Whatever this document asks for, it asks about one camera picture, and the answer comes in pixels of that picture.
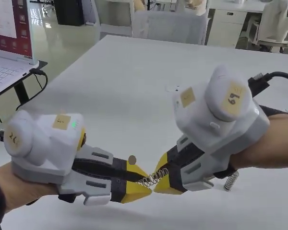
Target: wearable gripper device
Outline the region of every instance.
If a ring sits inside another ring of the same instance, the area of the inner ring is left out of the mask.
[[[19,111],[4,131],[4,146],[17,176],[56,184],[59,198],[70,203],[78,195],[85,196],[85,205],[128,203],[150,195],[151,185],[156,185],[156,193],[177,195],[208,189],[213,186],[209,177],[235,172],[230,156],[260,139],[270,124],[267,116],[284,113],[259,106],[253,99],[278,75],[261,74],[247,81],[219,66],[209,82],[174,92],[174,114],[182,136],[151,175],[88,146],[80,114]]]

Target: laptop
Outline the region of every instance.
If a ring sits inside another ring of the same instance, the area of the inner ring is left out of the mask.
[[[0,93],[38,67],[29,0],[0,0]]]

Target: floor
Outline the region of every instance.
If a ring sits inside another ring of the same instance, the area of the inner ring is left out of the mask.
[[[48,62],[43,70],[51,81],[94,45],[94,28],[58,25],[55,14],[50,11],[46,16],[42,11],[42,5],[38,3],[30,4],[30,12],[34,55],[38,60]],[[24,84],[29,97],[40,90],[34,76],[25,80]],[[1,118],[6,119],[11,116],[18,104],[14,89],[0,96]]]

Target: laptop screen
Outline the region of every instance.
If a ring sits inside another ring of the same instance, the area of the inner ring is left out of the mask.
[[[33,58],[27,0],[0,0],[0,50]]]

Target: office room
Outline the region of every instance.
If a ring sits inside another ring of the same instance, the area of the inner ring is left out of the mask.
[[[288,230],[288,0],[0,0],[0,230]]]

